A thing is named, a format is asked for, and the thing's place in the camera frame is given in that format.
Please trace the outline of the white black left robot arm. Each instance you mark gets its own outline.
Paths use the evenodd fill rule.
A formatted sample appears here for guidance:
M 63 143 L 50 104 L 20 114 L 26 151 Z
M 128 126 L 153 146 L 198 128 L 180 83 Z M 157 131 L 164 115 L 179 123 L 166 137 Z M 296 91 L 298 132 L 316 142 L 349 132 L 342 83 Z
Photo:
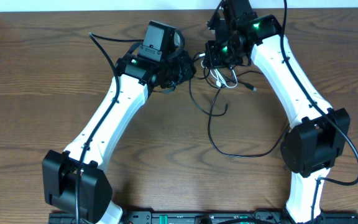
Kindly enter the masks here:
M 114 78 L 98 109 L 63 152 L 50 150 L 42 161 L 47 204 L 60 209 L 49 223 L 120 223 L 123 209 L 112 201 L 106 177 L 124 130 L 154 88 L 164 92 L 192 78 L 192 58 L 179 29 L 150 21 L 144 39 L 117 62 L 108 60 Z

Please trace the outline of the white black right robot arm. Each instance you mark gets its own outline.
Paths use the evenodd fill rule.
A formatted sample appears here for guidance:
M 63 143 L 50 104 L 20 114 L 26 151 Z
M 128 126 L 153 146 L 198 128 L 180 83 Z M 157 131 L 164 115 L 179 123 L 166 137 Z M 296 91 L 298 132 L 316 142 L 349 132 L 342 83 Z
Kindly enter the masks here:
M 288 127 L 280 151 L 291 170 L 284 219 L 290 223 L 335 223 L 319 201 L 329 171 L 341 156 L 349 130 L 345 109 L 335 110 L 315 89 L 294 58 L 285 22 L 260 17 L 249 1 L 221 1 L 207 23 L 215 34 L 206 43 L 204 66 L 222 78 L 221 69 L 255 65 L 285 110 Z

